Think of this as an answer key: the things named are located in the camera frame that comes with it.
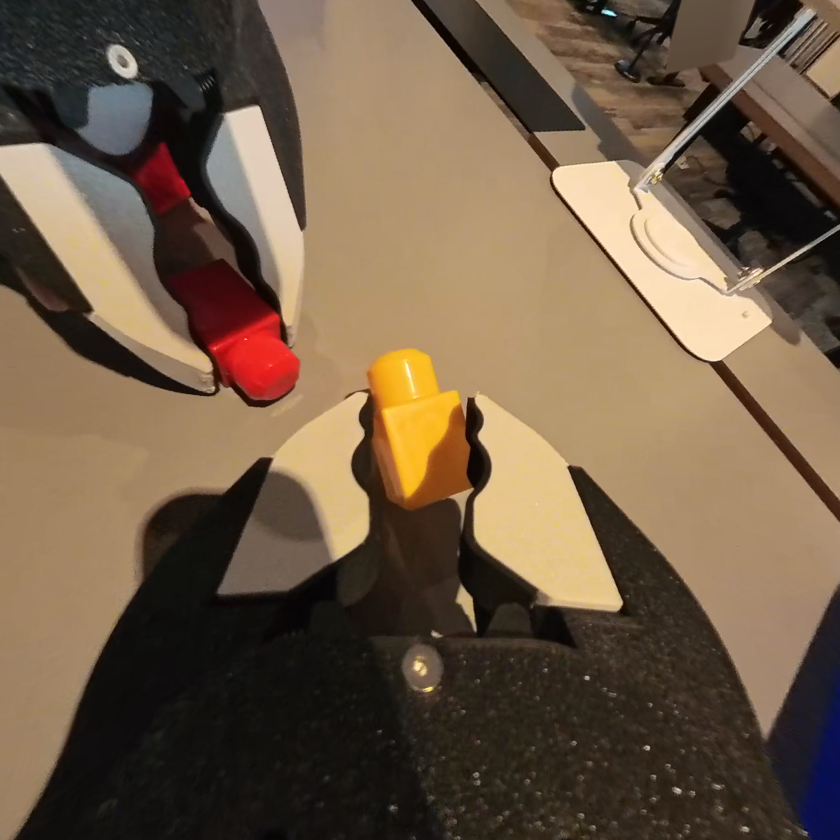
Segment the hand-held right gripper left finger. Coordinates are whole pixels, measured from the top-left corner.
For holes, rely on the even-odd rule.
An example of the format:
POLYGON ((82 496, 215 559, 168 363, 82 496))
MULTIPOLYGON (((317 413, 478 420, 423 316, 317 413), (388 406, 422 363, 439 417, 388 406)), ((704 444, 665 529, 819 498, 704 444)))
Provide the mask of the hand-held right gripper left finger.
POLYGON ((370 502, 353 457, 368 402, 365 391, 350 394, 276 451, 217 596, 287 595, 367 540, 370 502))

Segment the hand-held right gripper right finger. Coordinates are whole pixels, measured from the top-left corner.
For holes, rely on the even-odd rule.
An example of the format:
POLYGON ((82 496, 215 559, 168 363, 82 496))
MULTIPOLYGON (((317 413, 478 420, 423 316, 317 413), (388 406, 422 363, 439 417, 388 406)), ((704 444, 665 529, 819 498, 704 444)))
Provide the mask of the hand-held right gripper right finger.
POLYGON ((475 488, 460 579, 481 607, 619 613, 623 598, 565 458, 485 394, 468 402, 475 488))

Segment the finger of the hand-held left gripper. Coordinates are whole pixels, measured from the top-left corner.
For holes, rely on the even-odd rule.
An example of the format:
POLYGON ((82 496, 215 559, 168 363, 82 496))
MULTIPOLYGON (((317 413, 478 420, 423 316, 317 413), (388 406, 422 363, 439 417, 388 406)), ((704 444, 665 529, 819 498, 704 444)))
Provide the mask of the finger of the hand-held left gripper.
POLYGON ((2 147, 1 173, 87 300, 87 320, 174 382, 215 393, 214 365, 159 278, 154 226, 135 186, 47 143, 2 147))
POLYGON ((249 237, 259 278, 274 293, 287 341, 295 345, 305 238, 260 106, 222 115, 207 148, 205 182, 222 211, 249 237))

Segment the red mega block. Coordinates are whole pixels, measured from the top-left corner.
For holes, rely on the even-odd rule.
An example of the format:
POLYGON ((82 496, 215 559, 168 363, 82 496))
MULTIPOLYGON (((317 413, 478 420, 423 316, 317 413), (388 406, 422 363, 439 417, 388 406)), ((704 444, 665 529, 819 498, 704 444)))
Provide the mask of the red mega block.
POLYGON ((298 383, 300 361, 282 337, 280 315, 225 260, 168 277, 191 333, 221 385, 271 403, 298 383))
POLYGON ((186 203, 192 192, 179 172, 164 141, 133 161, 128 174, 158 216, 165 216, 186 203))

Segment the yellow mega block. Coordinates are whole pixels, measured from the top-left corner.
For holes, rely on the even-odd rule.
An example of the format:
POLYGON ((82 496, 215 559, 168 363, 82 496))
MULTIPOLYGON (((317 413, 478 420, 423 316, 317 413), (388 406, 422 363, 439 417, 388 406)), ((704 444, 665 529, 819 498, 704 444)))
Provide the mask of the yellow mega block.
POLYGON ((431 357, 386 353, 367 371, 374 403, 372 447, 387 498, 414 511, 470 490, 466 412, 442 391, 431 357))

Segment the dark grey flat panel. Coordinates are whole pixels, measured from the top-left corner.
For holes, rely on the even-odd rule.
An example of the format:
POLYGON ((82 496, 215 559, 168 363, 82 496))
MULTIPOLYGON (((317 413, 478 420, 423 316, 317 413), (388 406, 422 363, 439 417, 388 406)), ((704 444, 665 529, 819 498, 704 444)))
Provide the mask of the dark grey flat panel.
POLYGON ((415 1, 414 5, 528 133, 584 131, 583 121, 477 2, 415 1))

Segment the black chair base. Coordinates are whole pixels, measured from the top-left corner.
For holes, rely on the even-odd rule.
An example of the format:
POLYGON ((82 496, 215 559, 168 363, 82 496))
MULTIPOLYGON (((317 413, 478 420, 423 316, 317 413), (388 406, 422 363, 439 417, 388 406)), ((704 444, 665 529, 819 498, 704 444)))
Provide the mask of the black chair base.
POLYGON ((666 72, 663 67, 655 67, 654 63, 673 34, 674 27, 675 19, 667 15, 631 17, 624 25, 624 33, 630 36, 629 45, 633 54, 617 60, 614 71, 633 84, 645 81, 652 87, 685 89, 686 82, 679 72, 666 72))

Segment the white box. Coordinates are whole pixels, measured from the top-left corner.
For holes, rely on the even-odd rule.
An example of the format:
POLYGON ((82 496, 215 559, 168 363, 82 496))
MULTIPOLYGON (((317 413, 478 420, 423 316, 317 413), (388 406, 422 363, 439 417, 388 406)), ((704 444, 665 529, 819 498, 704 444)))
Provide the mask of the white box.
POLYGON ((733 57, 754 1, 682 1, 669 39, 665 73, 675 74, 733 57))

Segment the brown wooden table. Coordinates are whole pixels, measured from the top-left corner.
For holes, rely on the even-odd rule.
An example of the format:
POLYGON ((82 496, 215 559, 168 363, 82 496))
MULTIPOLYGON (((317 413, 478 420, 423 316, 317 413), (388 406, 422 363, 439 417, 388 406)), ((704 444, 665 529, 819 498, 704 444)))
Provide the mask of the brown wooden table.
POLYGON ((733 147, 743 131, 758 133, 752 146, 797 176, 830 207, 839 204, 839 113, 782 59, 772 59, 703 129, 710 144, 733 147))

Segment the white flat base plate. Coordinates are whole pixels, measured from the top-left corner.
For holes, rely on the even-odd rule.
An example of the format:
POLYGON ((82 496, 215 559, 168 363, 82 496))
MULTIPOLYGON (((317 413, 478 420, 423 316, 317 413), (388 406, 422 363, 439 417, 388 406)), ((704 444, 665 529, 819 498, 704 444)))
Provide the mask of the white flat base plate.
POLYGON ((635 189, 632 161, 557 167, 555 192, 688 353, 720 362, 773 322, 756 290, 731 293, 739 267, 672 187, 635 189))

